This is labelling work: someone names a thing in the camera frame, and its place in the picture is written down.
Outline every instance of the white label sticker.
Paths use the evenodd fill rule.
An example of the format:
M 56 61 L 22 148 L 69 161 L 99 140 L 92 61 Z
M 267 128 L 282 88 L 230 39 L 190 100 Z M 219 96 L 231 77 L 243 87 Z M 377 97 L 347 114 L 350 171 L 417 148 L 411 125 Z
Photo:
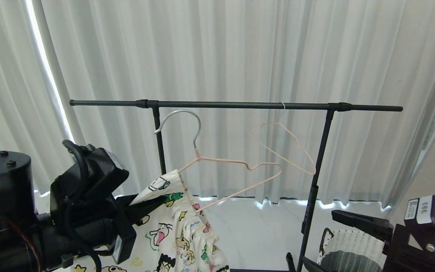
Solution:
M 114 253 L 112 254 L 112 257 L 114 257 L 114 261 L 116 264 L 119 264 L 119 256 L 121 250 L 122 250 L 122 238 L 120 237 L 120 235 L 117 235 L 117 240 L 115 241 Z
M 115 166 L 116 166 L 118 169 L 122 169 L 122 170 L 123 170 L 124 167 L 120 164 L 119 160 L 117 160 L 117 158 L 115 157 L 114 153 L 111 153 L 111 152 L 108 151 L 108 150 L 105 150 L 105 151 L 107 151 L 108 156 L 112 159 L 112 161 L 114 162 Z
M 409 200 L 409 203 L 407 204 L 407 211 L 404 220 L 416 218 L 417 203 L 419 203 L 418 199 Z
M 430 211 L 432 209 L 432 195 L 419 198 L 419 207 L 417 211 L 417 223 L 427 224 L 432 222 Z

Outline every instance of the vertical rack pole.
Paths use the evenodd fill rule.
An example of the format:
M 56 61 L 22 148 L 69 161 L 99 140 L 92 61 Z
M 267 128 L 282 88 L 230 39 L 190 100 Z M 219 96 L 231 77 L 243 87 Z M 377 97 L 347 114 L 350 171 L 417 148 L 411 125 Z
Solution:
M 300 250 L 300 258 L 298 259 L 297 272 L 302 271 L 303 267 L 303 257 L 305 251 L 307 251 L 308 238 L 310 235 L 311 219 L 313 217 L 313 211 L 315 209 L 316 196 L 318 195 L 318 176 L 320 174 L 321 162 L 323 161 L 323 155 L 325 155 L 325 146 L 327 145 L 328 133 L 330 132 L 330 126 L 332 124 L 333 114 L 335 109 L 327 111 L 327 117 L 325 120 L 325 126 L 323 127 L 323 134 L 321 135 L 320 148 L 318 151 L 318 158 L 316 159 L 316 173 L 313 176 L 311 182 L 310 194 L 307 203 L 307 211 L 305 212 L 305 217 L 302 222 L 302 248 Z
M 154 123 L 156 126 L 156 129 L 160 127 L 160 112 L 159 107 L 157 105 L 152 107 L 152 113 L 154 114 Z M 160 171 L 162 174 L 166 173 L 165 170 L 165 158 L 164 158 L 164 144 L 162 143 L 162 133 L 159 131 L 159 133 L 156 134 L 157 137 L 157 148 L 159 149 L 159 161 L 160 161 Z

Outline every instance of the white woven basket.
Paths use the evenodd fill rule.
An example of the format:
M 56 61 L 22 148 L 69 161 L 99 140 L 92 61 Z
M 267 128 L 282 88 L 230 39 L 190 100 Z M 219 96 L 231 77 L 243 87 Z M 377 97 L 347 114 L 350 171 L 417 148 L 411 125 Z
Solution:
M 358 230 L 323 231 L 318 264 L 326 258 L 324 267 L 347 272 L 382 271 L 386 256 L 384 242 Z

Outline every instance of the red wire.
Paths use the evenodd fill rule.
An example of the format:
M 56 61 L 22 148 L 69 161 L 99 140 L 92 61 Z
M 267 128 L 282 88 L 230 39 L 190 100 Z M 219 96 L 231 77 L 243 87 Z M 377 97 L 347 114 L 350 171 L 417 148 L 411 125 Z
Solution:
M 33 254 L 36 258 L 36 265 L 38 267 L 37 272 L 41 271 L 41 265 L 40 265 L 40 256 L 38 255 L 38 252 L 36 251 L 36 247 L 33 244 L 33 242 L 28 238 L 28 236 L 26 236 L 26 234 L 18 227 L 17 224 L 15 224 L 11 219 L 6 217 L 6 220 L 8 221 L 8 223 L 11 225 L 11 227 L 14 229 L 14 231 L 16 231 L 19 235 L 22 236 L 22 238 L 26 241 L 26 243 L 28 244 L 28 246 L 31 248 L 31 251 L 33 251 Z

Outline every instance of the cartoon print clothing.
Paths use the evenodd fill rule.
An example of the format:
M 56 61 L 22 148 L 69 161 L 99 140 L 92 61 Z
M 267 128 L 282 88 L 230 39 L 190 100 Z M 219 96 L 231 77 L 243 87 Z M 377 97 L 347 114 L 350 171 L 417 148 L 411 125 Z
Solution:
M 128 260 L 116 265 L 102 257 L 102 272 L 228 272 L 216 247 L 218 237 L 177 170 L 158 177 L 131 203 L 166 196 L 166 202 L 133 227 L 137 238 Z M 76 260 L 73 272 L 94 272 L 88 256 Z

